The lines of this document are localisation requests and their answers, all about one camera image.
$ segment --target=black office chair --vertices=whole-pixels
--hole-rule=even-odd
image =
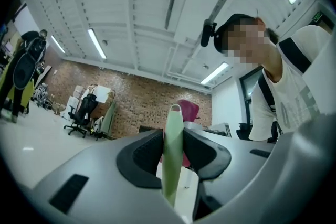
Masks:
[[[73,114],[74,107],[71,107],[71,112],[68,114],[70,115],[70,118],[74,119],[75,121],[70,125],[65,125],[63,129],[66,127],[71,128],[72,130],[68,133],[68,135],[71,135],[73,131],[78,131],[83,134],[83,138],[86,136],[86,131],[83,126],[86,126],[89,124],[91,120],[91,113],[98,105],[98,102],[96,101],[96,96],[94,94],[88,94],[83,98],[82,104],[80,105],[79,110]]]

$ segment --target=white ceiling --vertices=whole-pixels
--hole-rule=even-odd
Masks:
[[[178,28],[175,31],[165,29],[170,0],[22,1],[27,3],[37,25],[41,29],[46,28],[59,41],[66,52],[65,55],[60,53],[60,56],[68,60],[203,92],[210,92],[211,88],[232,75],[241,76],[252,69],[218,54],[211,40],[206,48],[199,45],[199,38],[187,38],[183,43],[175,42]],[[181,3],[184,1],[175,0],[174,5],[179,3],[183,7]],[[233,13],[258,14],[268,27],[283,36],[314,1],[297,0],[294,5],[290,5],[287,0],[212,0],[215,5],[207,17],[221,25]],[[181,10],[174,7],[171,17],[178,18]],[[198,26],[203,21],[193,23]],[[107,56],[104,61],[87,34],[89,28],[94,29]],[[103,40],[107,40],[107,46],[103,45]],[[207,88],[200,85],[199,82],[223,61],[229,63],[230,67],[211,81]],[[203,65],[209,66],[209,69],[203,68]]]

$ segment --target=black cap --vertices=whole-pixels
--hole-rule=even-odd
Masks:
[[[239,20],[240,19],[244,19],[244,18],[252,18],[251,16],[248,16],[246,14],[239,14],[236,13],[234,15],[232,15],[229,20],[226,21],[225,24],[223,24],[214,34],[214,45],[215,48],[218,52],[222,53],[222,54],[227,54],[227,44],[223,44],[222,43],[222,35],[224,33],[225,30],[227,30],[227,28],[232,25],[232,24],[239,24]]]

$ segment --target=chair backrest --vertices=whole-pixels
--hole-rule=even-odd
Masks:
[[[83,98],[82,104],[80,105],[79,110],[74,114],[74,119],[76,122],[85,123],[90,121],[91,113],[98,105],[96,101],[96,96],[94,94],[88,94]]]
[[[178,100],[177,104],[181,107],[183,122],[194,122],[199,111],[199,106],[191,101],[183,99]]]

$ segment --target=white floor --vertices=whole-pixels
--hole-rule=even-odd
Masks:
[[[8,111],[2,111],[0,119],[0,151],[14,178],[28,188],[36,184],[55,168],[83,149],[104,143],[104,140],[80,133],[68,135],[63,126],[68,122],[50,110],[38,108],[30,102],[30,113],[19,116],[16,124],[7,121]],[[161,164],[158,166],[161,177]],[[190,187],[185,188],[187,176],[191,175]],[[176,195],[175,210],[185,220],[192,222],[198,177],[194,172],[182,168]]]

